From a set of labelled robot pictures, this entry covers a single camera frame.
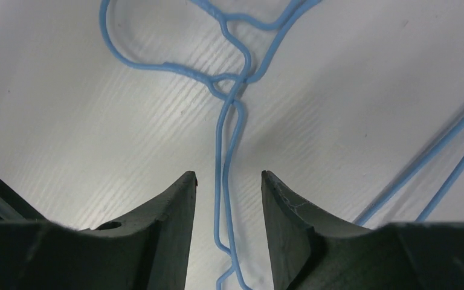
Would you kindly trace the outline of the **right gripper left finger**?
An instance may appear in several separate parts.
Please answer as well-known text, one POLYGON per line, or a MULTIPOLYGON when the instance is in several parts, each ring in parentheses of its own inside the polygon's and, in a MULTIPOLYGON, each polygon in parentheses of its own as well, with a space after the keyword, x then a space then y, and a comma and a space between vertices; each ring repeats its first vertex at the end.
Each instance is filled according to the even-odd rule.
POLYGON ((197 179, 93 230, 0 221, 0 289, 184 289, 197 179))

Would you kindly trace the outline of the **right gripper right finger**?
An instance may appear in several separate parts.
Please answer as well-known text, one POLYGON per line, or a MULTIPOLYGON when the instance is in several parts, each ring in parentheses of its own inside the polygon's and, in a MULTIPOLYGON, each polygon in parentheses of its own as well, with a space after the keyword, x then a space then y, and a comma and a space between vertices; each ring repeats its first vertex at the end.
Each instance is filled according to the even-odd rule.
POLYGON ((262 172, 275 289, 464 289, 464 222, 345 221, 262 172))

